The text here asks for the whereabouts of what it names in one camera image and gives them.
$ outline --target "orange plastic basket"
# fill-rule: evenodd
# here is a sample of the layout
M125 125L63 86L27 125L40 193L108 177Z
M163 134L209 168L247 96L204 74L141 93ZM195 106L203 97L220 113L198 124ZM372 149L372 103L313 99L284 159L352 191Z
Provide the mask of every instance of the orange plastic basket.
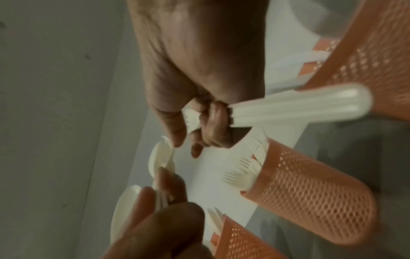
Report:
M255 185L242 195L335 244L359 244L377 223L365 184L272 139Z
M410 1L365 0L343 39L302 89L358 82L373 111L410 121Z
M224 217L215 259L287 259L237 222Z

